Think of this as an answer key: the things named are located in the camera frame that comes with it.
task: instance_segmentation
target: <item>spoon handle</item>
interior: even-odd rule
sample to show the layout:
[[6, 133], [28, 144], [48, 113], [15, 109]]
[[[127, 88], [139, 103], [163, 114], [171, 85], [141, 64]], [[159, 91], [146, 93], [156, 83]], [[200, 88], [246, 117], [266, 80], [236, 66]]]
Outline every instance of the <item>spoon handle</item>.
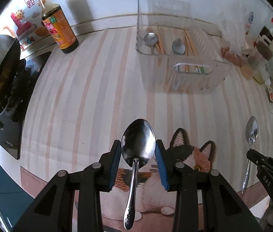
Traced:
[[124, 214], [124, 227], [129, 230], [134, 223], [136, 214], [135, 199], [136, 199], [136, 185], [137, 185], [137, 172], [139, 170], [139, 159], [134, 159], [132, 164], [131, 184], [129, 190], [128, 202]]
[[[251, 140], [249, 140], [249, 149], [250, 150], [252, 149], [252, 142], [251, 142]], [[247, 185], [248, 185], [249, 174], [250, 174], [250, 163], [251, 163], [251, 161], [248, 160], [247, 169], [246, 169], [246, 173], [245, 173], [244, 180], [243, 180], [242, 193], [245, 193]]]

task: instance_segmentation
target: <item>orange bottle label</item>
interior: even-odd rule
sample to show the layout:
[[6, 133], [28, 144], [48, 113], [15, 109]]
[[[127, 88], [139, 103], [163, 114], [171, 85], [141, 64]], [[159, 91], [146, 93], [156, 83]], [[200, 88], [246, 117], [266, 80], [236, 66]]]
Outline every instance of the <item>orange bottle label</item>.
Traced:
[[61, 9], [43, 20], [43, 23], [60, 49], [66, 49], [76, 41], [76, 37]]

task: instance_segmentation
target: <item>cat paw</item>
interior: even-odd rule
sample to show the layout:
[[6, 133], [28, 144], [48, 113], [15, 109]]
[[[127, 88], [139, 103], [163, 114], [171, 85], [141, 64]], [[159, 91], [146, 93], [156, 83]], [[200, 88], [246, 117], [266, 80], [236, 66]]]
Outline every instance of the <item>cat paw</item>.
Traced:
[[140, 220], [141, 218], [142, 218], [141, 213], [139, 213], [139, 212], [136, 211], [136, 215], [135, 215], [135, 217], [134, 217], [134, 220], [135, 220], [135, 221], [138, 221], [138, 220]]
[[175, 212], [175, 209], [174, 208], [171, 208], [171, 207], [163, 207], [161, 210], [160, 210], [161, 214], [163, 215], [171, 215], [171, 214], [174, 214]]

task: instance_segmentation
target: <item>cat ear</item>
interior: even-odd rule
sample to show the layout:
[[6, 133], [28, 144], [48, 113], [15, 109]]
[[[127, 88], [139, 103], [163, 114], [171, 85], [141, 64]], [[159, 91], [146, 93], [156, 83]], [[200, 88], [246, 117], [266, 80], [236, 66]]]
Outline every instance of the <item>cat ear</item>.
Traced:
[[188, 135], [185, 129], [178, 128], [170, 142], [170, 147], [179, 147], [183, 145], [189, 145]]
[[200, 149], [200, 152], [206, 156], [207, 159], [209, 159], [209, 156], [211, 154], [212, 150], [212, 141], [206, 142]]

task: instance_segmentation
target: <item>blue logo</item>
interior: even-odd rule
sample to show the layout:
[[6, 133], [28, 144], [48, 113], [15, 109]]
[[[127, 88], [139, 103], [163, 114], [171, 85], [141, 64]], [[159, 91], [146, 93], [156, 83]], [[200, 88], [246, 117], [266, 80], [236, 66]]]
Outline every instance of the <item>blue logo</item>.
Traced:
[[252, 23], [253, 18], [254, 18], [254, 14], [253, 14], [253, 12], [251, 12], [250, 15], [249, 15], [249, 18], [248, 18], [248, 22]]

